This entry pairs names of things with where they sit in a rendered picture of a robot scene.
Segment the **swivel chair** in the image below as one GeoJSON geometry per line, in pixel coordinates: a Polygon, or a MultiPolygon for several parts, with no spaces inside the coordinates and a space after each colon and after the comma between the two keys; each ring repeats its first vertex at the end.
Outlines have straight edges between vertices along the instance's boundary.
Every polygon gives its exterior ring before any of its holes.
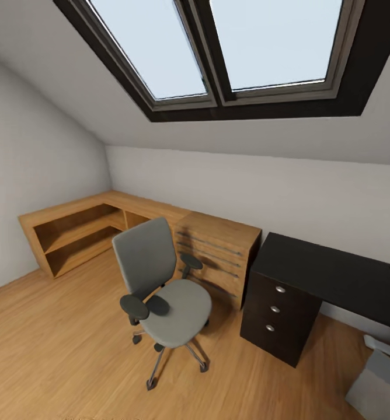
{"type": "Polygon", "coordinates": [[[134,332],[132,341],[136,344],[138,335],[148,334],[157,342],[154,349],[159,356],[147,390],[154,388],[154,375],[166,347],[185,346],[200,364],[200,372],[206,372],[206,364],[188,344],[208,325],[213,308],[208,291],[187,280],[189,271],[203,269],[202,262],[191,254],[180,255],[186,263],[182,278],[165,285],[175,275],[177,255],[168,221],[162,216],[118,234],[112,244],[129,292],[120,299],[120,306],[131,325],[141,324],[144,329],[134,332]]]}

